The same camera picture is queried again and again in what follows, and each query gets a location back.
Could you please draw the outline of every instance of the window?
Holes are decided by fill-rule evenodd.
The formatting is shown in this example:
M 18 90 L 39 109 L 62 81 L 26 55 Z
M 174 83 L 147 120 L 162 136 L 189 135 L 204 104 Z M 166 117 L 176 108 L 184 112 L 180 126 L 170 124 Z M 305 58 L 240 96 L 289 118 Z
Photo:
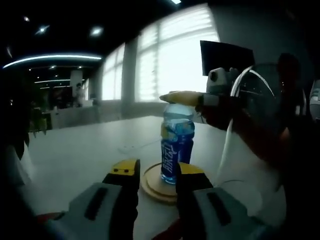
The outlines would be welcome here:
M 208 6 L 190 7 L 145 28 L 138 40 L 135 101 L 170 91 L 205 92 L 200 40 L 219 42 Z
M 82 85 L 82 89 L 84 92 L 84 100 L 89 100 L 89 78 Z
M 102 100 L 120 100 L 125 44 L 106 57 L 102 74 Z

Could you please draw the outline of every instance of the desk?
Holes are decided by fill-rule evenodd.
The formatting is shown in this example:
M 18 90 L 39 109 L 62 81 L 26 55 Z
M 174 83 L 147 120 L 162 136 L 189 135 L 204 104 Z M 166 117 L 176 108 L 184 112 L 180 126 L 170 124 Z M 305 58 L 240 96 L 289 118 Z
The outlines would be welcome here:
M 67 211 L 69 202 L 111 167 L 126 158 L 141 160 L 141 174 L 161 161 L 161 117 L 147 116 L 85 126 L 49 130 L 30 135 L 29 154 L 35 167 L 33 182 L 20 188 L 35 214 Z M 226 132 L 195 124 L 191 162 L 213 181 L 225 143 Z M 135 239 L 151 239 L 178 217 L 175 206 L 155 202 L 140 188 Z

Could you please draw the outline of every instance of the black screen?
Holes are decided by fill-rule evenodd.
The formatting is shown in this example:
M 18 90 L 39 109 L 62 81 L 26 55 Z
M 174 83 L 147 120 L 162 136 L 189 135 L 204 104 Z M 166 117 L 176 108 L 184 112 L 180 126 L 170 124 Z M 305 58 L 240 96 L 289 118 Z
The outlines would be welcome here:
M 217 68 L 235 68 L 241 73 L 255 64 L 253 51 L 244 47 L 214 41 L 200 41 L 200 46 L 203 76 Z

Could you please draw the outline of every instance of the round wooden base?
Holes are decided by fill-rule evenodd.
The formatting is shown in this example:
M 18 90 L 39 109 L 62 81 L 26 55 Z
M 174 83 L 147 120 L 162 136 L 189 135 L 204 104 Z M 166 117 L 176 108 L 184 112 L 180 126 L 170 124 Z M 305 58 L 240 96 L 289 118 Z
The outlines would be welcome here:
M 166 183 L 160 176 L 161 163 L 149 167 L 141 178 L 143 190 L 154 200 L 174 205 L 177 201 L 176 185 Z

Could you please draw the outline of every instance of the blue drink bottle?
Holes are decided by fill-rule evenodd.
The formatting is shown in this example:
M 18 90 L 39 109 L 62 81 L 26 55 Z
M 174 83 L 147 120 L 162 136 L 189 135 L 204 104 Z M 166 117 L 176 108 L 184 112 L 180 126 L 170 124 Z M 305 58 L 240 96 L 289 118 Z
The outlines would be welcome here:
M 163 112 L 161 125 L 161 177 L 169 184 L 176 184 L 179 162 L 190 163 L 195 124 L 190 107 L 171 103 Z

